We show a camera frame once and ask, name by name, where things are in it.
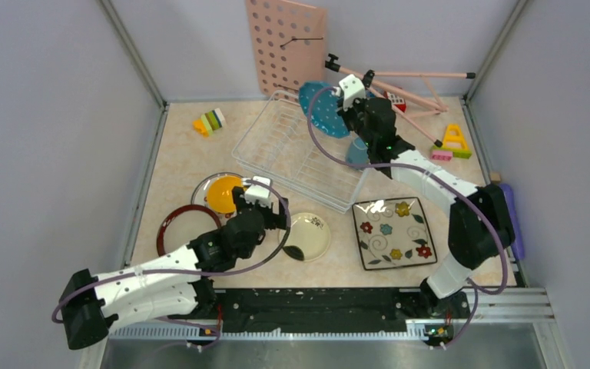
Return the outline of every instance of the pegboard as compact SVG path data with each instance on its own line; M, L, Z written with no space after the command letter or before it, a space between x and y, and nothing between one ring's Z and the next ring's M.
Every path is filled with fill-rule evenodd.
M284 0L246 0L245 5L264 95L276 90L297 95L304 82L324 79L326 9Z

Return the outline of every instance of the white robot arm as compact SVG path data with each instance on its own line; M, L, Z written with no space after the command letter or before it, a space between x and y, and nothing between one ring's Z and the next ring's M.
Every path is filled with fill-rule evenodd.
M217 298L211 280L201 274L230 270L238 258L252 256L266 229L287 229L285 206L280 202L279 214L274 214L270 192L257 185L270 186L270 179L254 177L253 183L245 179L247 190L233 189L237 215L222 228L141 265L96 275L88 269L74 273L60 298L62 320L54 316L65 326L69 348L91 346L110 331L157 317L208 316Z
M334 62L334 59L330 59L327 67L334 69L334 65L329 65ZM499 254L497 240L486 229L482 219L457 194L471 201L485 215L503 247L508 247L515 239L512 222L501 188L495 184L480 188L450 174L396 135L396 116L391 102L385 98L365 97L365 89L370 86L373 76L373 71L368 71L363 80L354 75L343 78L340 87L333 91L340 98L337 112L347 129L356 132L368 147L371 164L368 166L414 188L440 206L449 217L450 253L421 286L426 300L433 308L442 299L462 289L482 262ZM436 180L451 186L453 191Z

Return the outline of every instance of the square plate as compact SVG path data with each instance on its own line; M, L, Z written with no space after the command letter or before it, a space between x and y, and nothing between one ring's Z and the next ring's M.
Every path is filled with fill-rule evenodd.
M352 206L366 271L435 264L437 253L418 198L389 198Z

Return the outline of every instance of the gray wall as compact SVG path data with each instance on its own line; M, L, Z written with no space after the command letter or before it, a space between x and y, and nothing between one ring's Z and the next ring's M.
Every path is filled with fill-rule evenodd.
M158 114L96 1L0 1L0 368L77 364L51 310L118 266Z
M515 0L303 0L327 8L329 52L365 72L476 71ZM263 97L257 84L245 1L114 0L168 100ZM330 72L329 79L338 79ZM423 83L398 85L428 94ZM455 95L466 80L437 80Z
M590 367L590 2L533 2L474 109L516 192L528 276Z

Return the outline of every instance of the small white plate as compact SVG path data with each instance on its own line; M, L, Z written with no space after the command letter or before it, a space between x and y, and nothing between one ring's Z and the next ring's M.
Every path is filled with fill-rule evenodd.
M279 239L285 231L279 231ZM331 244L329 225L318 215L299 213L291 218L290 235L283 251L298 261L314 261L321 258Z

